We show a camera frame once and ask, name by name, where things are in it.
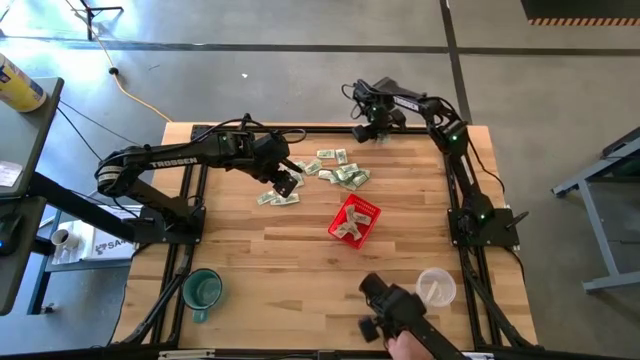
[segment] green mug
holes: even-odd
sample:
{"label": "green mug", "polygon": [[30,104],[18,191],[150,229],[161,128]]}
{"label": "green mug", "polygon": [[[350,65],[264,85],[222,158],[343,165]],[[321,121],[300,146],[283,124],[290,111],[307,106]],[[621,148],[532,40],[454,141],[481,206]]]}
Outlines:
{"label": "green mug", "polygon": [[192,272],[182,285],[182,299],[193,309],[193,322],[203,323],[222,296],[222,279],[211,269]]}

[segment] gray floor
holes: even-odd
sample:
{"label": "gray floor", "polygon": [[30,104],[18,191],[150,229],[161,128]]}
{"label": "gray floor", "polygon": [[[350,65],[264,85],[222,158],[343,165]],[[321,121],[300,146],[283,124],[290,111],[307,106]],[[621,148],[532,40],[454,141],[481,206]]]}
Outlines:
{"label": "gray floor", "polygon": [[[105,38],[446,46],[437,0],[118,3],[124,13],[96,18]],[[515,0],[449,3],[459,46],[640,47],[640,27],[531,27]],[[81,21],[57,0],[15,0],[0,25],[10,36],[85,36]],[[163,120],[118,91],[101,51],[19,39],[0,42],[0,52],[33,77],[63,77],[63,99],[95,120],[137,142],[160,141]],[[244,112],[270,121],[350,121],[351,104],[339,86],[385,75],[457,105],[446,54],[112,51],[111,56],[130,91],[177,121],[226,120]],[[637,126],[640,58],[463,56],[461,63],[473,121],[490,126],[508,202],[531,211],[519,232],[540,343],[557,350],[639,357],[640,286],[584,294],[581,281],[604,276],[605,267],[580,199],[557,200],[549,189]],[[127,146],[67,114],[100,155]],[[95,188],[96,159],[80,139],[68,140],[70,131],[56,118],[39,170],[89,193]],[[55,274],[46,301],[60,311],[25,317],[37,265],[34,256],[19,305],[0,318],[0,329],[10,334],[0,337],[0,354],[104,345],[117,320],[126,269]],[[38,335],[31,337],[34,341],[18,341],[33,333]]]}

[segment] wooden table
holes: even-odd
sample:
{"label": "wooden table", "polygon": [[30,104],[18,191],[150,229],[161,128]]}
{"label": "wooden table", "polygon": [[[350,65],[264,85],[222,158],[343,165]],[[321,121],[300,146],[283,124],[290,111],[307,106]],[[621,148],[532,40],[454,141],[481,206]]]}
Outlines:
{"label": "wooden table", "polygon": [[[168,124],[163,144],[188,141],[192,125]],[[470,126],[469,133],[487,169],[497,173],[488,128]],[[440,267],[456,280],[457,295],[449,307],[429,308],[427,318],[458,348],[472,349],[460,261],[446,223],[444,164],[429,137],[394,135],[390,143],[377,145],[358,144],[350,134],[310,134],[290,148],[291,160],[305,162],[319,149],[346,148],[349,162],[371,170],[371,180],[356,194],[382,208],[378,223],[362,249],[354,250],[327,234],[348,190],[305,176],[305,185],[296,190],[300,203],[258,206],[256,197],[270,185],[239,171],[210,169],[205,235],[193,269],[219,272],[228,296],[204,324],[193,323],[191,310],[185,311],[180,348],[383,349],[381,341],[367,344],[357,327],[361,316],[372,314],[358,291],[362,279],[375,271],[413,292],[421,271]],[[503,206],[499,184],[475,159],[474,167],[483,191]],[[181,168],[156,171],[153,185],[177,196],[182,173]],[[166,253],[167,246],[153,245],[133,260],[114,341],[131,333],[156,300]],[[497,303],[535,343],[517,262],[503,249],[487,248],[486,255]],[[170,303],[164,335],[173,308]],[[488,339],[484,307],[479,311]]]}

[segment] plastic cup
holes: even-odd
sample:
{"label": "plastic cup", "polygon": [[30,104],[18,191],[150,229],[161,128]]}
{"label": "plastic cup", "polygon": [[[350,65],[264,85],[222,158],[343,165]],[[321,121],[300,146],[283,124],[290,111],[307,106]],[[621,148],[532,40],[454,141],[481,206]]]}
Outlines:
{"label": "plastic cup", "polygon": [[456,282],[445,270],[429,268],[418,277],[416,294],[425,306],[444,307],[456,297]]}

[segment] spray can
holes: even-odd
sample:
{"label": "spray can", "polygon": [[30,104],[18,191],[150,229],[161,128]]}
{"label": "spray can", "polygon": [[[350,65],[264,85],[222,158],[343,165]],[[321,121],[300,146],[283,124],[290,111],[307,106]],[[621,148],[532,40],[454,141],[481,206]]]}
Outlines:
{"label": "spray can", "polygon": [[47,93],[9,59],[0,54],[0,100],[18,112],[39,108]]}

